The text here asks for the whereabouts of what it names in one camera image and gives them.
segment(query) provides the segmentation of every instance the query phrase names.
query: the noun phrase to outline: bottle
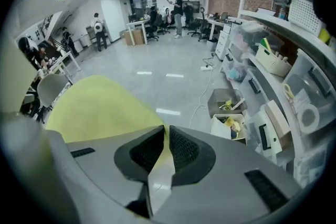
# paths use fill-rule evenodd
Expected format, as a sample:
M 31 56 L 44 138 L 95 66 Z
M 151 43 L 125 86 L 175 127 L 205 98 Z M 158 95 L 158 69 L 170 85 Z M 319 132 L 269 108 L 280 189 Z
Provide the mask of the bottle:
M 282 20 L 285 20 L 285 18 L 286 18 L 286 7 L 285 7 L 285 5 L 281 6 L 278 18 L 282 19 Z

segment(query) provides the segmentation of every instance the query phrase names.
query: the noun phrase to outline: white backpack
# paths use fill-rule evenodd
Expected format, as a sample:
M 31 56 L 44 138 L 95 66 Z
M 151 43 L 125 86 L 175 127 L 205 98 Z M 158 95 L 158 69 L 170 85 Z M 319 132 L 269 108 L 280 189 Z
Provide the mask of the white backpack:
M 96 22 L 95 25 L 96 32 L 102 32 L 103 31 L 103 25 L 100 22 Z

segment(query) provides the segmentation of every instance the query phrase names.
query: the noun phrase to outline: pants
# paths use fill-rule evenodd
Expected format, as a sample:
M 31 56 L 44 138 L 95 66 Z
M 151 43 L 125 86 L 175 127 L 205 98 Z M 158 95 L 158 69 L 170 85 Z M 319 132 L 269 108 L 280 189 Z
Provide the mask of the pants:
M 103 40 L 104 48 L 105 49 L 107 48 L 106 37 L 105 37 L 105 33 L 103 31 L 96 33 L 96 39 L 97 39 L 98 50 L 100 50 L 100 39 Z
M 77 50 L 75 49 L 75 44 L 73 44 L 73 43 L 74 43 L 74 42 L 73 42 L 72 40 L 69 40 L 69 47 L 70 47 L 70 49 L 72 50 L 73 54 L 74 54 L 74 55 L 77 55 L 78 52 L 77 52 Z
M 176 22 L 176 34 L 182 35 L 182 22 L 181 22 L 181 14 L 175 14 L 175 22 Z

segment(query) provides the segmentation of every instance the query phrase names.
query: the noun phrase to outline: tape roll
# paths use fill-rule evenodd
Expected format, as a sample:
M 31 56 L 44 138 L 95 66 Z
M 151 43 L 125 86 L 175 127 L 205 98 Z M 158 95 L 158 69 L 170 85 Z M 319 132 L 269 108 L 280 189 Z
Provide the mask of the tape roll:
M 310 134 L 314 132 L 320 123 L 320 113 L 316 106 L 312 104 L 305 105 L 298 112 L 298 121 L 303 133 Z

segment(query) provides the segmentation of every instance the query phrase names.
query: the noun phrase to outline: trash bin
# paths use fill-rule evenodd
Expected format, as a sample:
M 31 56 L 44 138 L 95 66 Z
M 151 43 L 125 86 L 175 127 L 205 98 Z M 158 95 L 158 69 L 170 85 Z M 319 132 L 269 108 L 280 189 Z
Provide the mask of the trash bin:
M 211 39 L 211 40 L 207 40 L 206 42 L 206 47 L 210 50 L 210 51 L 215 51 L 216 49 L 216 46 L 217 46 L 217 42 L 218 42 L 218 39 L 214 38 L 214 39 Z
M 240 99 L 243 98 L 239 90 L 234 89 L 214 89 L 208 101 L 209 115 L 212 118 L 215 114 L 238 114 L 247 109 L 246 102 L 240 104 L 235 110 L 221 110 L 219 107 L 225 104 L 226 101 L 232 101 L 232 106 L 235 106 Z

